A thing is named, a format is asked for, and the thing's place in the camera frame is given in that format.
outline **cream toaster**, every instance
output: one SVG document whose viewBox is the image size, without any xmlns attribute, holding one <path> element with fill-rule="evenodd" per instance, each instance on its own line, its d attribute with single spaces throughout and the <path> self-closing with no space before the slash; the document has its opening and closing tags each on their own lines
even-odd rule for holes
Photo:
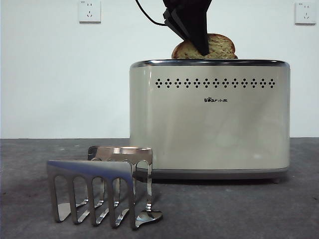
<svg viewBox="0 0 319 239">
<path fill-rule="evenodd" d="M 289 105 L 286 62 L 137 62 L 130 145 L 153 150 L 153 178 L 279 178 L 290 163 Z"/>
</svg>

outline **reflective metal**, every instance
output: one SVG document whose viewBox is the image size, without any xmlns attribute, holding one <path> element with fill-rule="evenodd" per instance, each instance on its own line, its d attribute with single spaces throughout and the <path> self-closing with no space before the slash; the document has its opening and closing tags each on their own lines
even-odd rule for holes
<svg viewBox="0 0 319 239">
<path fill-rule="evenodd" d="M 135 62 L 131 69 L 145 66 L 278 66 L 290 68 L 284 61 L 244 59 L 163 59 Z"/>
<path fill-rule="evenodd" d="M 139 147 L 106 147 L 92 146 L 88 150 L 88 160 L 102 161 L 128 161 L 132 164 L 132 172 L 136 171 L 136 165 L 144 161 L 148 164 L 148 181 L 147 181 L 147 205 L 146 211 L 152 207 L 152 162 L 153 154 L 150 148 Z M 134 195 L 136 191 L 136 179 L 133 179 Z"/>
<path fill-rule="evenodd" d="M 88 150 L 88 160 L 102 161 L 128 161 L 132 164 L 132 174 L 136 171 L 136 166 L 139 162 L 144 161 L 148 164 L 147 177 L 147 203 L 144 211 L 141 211 L 137 217 L 136 227 L 138 228 L 143 223 L 153 222 L 162 217 L 161 211 L 152 211 L 152 162 L 153 154 L 150 148 L 140 147 L 107 147 L 107 146 L 92 146 Z M 120 181 L 117 182 L 118 191 L 120 194 Z M 133 179 L 134 201 L 136 194 L 136 179 Z"/>
<path fill-rule="evenodd" d="M 61 222 L 59 216 L 59 210 L 57 205 L 56 191 L 55 191 L 55 177 L 63 176 L 68 185 L 68 193 L 70 199 L 70 208 L 72 221 L 78 224 L 82 216 L 78 218 L 75 203 L 75 194 L 73 187 L 73 180 L 75 177 L 82 177 L 87 184 L 88 192 L 88 203 L 89 203 L 89 213 L 91 215 L 91 223 L 93 225 L 98 225 L 102 219 L 109 213 L 110 214 L 110 224 L 111 227 L 116 228 L 121 223 L 122 219 L 130 209 L 130 224 L 132 229 L 136 229 L 135 226 L 135 210 L 134 210 L 134 193 L 133 193 L 133 177 L 132 177 L 132 166 L 128 162 L 101 162 L 101 161 L 58 161 L 50 160 L 47 163 L 48 181 L 49 189 L 51 194 L 52 210 L 54 218 L 57 222 Z M 101 177 L 107 183 L 108 191 L 108 206 L 96 220 L 94 205 L 94 195 L 93 195 L 93 179 L 96 177 Z M 115 219 L 115 208 L 114 208 L 114 195 L 113 195 L 113 181 L 117 178 L 123 179 L 127 183 L 128 188 L 128 199 L 129 199 L 129 209 L 125 209 L 121 212 L 117 219 Z"/>
<path fill-rule="evenodd" d="M 62 222 L 71 212 L 72 221 L 75 224 L 81 223 L 89 214 L 91 223 L 95 226 L 101 223 L 103 218 L 110 213 L 111 227 L 116 228 L 120 225 L 127 212 L 130 210 L 130 225 L 132 229 L 137 229 L 144 223 L 154 222 L 162 217 L 162 212 L 152 211 L 152 150 L 149 148 L 136 147 L 91 147 L 89 149 L 88 159 L 90 161 L 57 161 L 52 160 L 47 163 L 47 172 L 49 180 L 49 189 L 52 201 L 52 210 L 57 222 Z M 135 179 L 133 171 L 140 161 L 145 161 L 148 166 L 148 198 L 146 209 L 141 211 L 135 219 Z M 55 178 L 57 176 L 65 177 L 68 185 L 70 203 L 57 205 Z M 80 204 L 75 202 L 74 183 L 75 177 L 82 177 L 87 184 L 88 199 Z M 100 200 L 94 205 L 93 179 L 101 177 Z M 120 203 L 120 179 L 127 183 L 129 208 L 124 209 L 120 215 L 115 217 L 115 208 Z M 95 208 L 104 202 L 104 189 L 107 184 L 108 208 L 96 219 Z M 77 208 L 89 204 L 86 210 L 79 218 Z"/>
</svg>

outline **wall socket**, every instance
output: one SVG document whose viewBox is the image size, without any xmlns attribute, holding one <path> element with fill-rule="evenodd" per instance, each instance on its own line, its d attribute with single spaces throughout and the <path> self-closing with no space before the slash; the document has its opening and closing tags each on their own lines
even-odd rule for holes
<svg viewBox="0 0 319 239">
<path fill-rule="evenodd" d="M 316 3 L 295 3 L 295 24 L 316 24 Z"/>
<path fill-rule="evenodd" d="M 80 23 L 101 23 L 101 0 L 81 0 L 78 6 Z"/>
</svg>

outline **bread slice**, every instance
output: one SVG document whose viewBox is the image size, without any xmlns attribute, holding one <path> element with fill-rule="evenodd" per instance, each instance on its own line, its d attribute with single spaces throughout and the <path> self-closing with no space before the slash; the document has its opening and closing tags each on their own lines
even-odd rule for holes
<svg viewBox="0 0 319 239">
<path fill-rule="evenodd" d="M 172 59 L 237 59 L 235 45 L 226 36 L 210 33 L 208 34 L 209 53 L 202 56 L 194 45 L 184 41 L 175 47 L 171 54 Z"/>
</svg>

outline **black cable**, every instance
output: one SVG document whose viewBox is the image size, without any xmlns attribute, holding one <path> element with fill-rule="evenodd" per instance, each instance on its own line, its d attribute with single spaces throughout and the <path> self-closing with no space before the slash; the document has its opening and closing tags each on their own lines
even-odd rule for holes
<svg viewBox="0 0 319 239">
<path fill-rule="evenodd" d="M 142 11 L 142 13 L 144 13 L 144 15 L 152 22 L 152 23 L 154 23 L 154 24 L 156 24 L 156 25 L 160 25 L 160 26 L 166 26 L 165 24 L 163 24 L 163 23 L 159 23 L 159 22 L 156 22 L 156 21 L 154 21 L 153 19 L 151 19 L 151 17 L 144 11 L 144 9 L 142 8 L 142 6 L 140 5 L 140 3 L 139 3 L 139 1 L 138 0 L 135 0 L 136 1 L 136 3 L 138 4 L 138 6 L 139 6 L 139 8 L 140 8 L 140 10 Z"/>
</svg>

